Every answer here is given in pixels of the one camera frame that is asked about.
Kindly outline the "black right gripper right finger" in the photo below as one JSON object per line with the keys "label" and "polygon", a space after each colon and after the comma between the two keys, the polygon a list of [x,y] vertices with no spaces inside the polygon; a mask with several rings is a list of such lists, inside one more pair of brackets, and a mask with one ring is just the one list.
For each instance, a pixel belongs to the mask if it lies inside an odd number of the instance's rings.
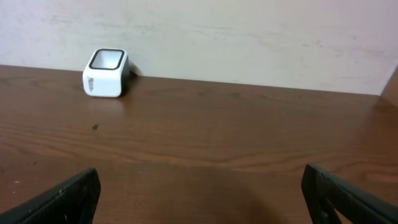
{"label": "black right gripper right finger", "polygon": [[307,164],[301,189],[313,223],[397,223],[397,207],[333,174]]}

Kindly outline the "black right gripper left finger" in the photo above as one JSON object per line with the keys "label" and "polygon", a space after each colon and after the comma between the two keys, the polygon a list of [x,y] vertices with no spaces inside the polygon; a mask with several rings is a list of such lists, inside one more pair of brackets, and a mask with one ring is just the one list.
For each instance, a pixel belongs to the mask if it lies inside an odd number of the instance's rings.
{"label": "black right gripper left finger", "polygon": [[101,192],[94,168],[48,189],[1,214],[1,223],[92,224]]}

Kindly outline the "white barcode scanner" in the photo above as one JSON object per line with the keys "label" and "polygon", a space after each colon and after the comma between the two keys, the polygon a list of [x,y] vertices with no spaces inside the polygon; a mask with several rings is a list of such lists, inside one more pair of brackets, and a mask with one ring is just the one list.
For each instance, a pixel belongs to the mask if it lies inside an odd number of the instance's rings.
{"label": "white barcode scanner", "polygon": [[123,49],[97,49],[82,73],[83,89],[89,96],[116,98],[127,86],[130,68]]}

